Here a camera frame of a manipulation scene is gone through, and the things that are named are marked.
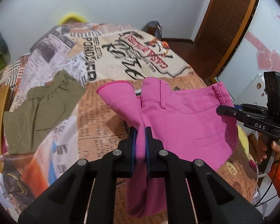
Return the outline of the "right hand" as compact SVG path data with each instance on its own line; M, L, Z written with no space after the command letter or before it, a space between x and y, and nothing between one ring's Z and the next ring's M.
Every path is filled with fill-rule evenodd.
M260 163L267 158L267 144L264 142L261 133L258 133L258 147L256 159ZM271 143L272 150L275 151L275 161L280 160L280 140Z

